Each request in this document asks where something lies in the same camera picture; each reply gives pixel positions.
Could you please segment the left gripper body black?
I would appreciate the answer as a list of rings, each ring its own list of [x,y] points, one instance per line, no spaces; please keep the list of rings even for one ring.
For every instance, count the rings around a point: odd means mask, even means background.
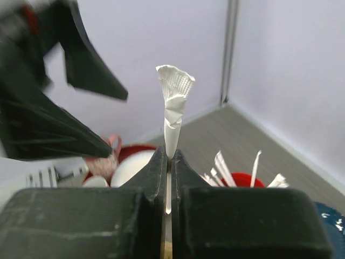
[[[63,44],[70,1],[1,1],[1,88],[5,80],[19,75],[12,62],[24,63],[40,89],[50,84],[44,57]]]

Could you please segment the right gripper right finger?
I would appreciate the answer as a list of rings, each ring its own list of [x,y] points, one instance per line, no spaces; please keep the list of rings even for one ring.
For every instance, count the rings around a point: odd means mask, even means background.
[[[180,150],[171,162],[172,257],[213,258],[213,187]]]

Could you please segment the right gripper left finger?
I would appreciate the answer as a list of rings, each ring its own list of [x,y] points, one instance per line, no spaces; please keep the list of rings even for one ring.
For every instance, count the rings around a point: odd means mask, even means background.
[[[130,258],[164,258],[167,165],[164,148],[159,147],[148,164],[125,184],[126,189],[141,193]]]

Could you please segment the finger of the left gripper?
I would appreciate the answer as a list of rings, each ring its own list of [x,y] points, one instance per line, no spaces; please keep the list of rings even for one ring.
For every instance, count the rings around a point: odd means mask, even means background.
[[[106,158],[112,149],[37,86],[20,49],[1,45],[1,142],[8,158]]]
[[[76,1],[56,1],[58,38],[64,50],[66,80],[73,87],[126,101],[128,91],[92,45]]]

